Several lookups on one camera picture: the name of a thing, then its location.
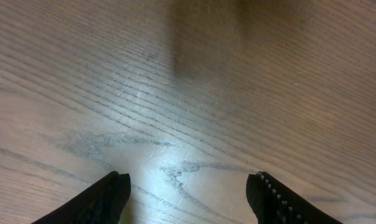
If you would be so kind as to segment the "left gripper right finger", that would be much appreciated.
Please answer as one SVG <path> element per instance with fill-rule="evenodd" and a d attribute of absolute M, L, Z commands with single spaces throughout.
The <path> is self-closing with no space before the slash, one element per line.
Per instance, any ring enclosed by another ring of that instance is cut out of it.
<path fill-rule="evenodd" d="M 267 172 L 248 176 L 246 196 L 259 224 L 342 224 Z"/>

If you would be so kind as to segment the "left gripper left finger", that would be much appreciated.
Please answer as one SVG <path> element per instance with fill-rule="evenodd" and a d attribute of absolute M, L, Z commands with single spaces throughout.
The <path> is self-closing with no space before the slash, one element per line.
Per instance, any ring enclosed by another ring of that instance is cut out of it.
<path fill-rule="evenodd" d="M 118 224 L 130 194 L 129 174 L 112 171 L 32 224 Z"/>

